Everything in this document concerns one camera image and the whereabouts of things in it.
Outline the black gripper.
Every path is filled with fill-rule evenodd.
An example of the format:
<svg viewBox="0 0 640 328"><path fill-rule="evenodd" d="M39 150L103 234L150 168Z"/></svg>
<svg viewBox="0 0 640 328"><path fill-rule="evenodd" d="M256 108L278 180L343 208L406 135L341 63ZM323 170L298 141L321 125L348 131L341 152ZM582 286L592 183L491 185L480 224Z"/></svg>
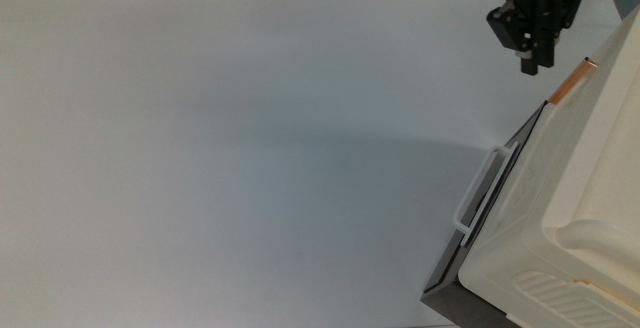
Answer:
<svg viewBox="0 0 640 328"><path fill-rule="evenodd" d="M573 25L582 0L505 0L486 21L504 48L519 53L523 74L553 68L556 39ZM537 60L533 50L537 43Z"/></svg>

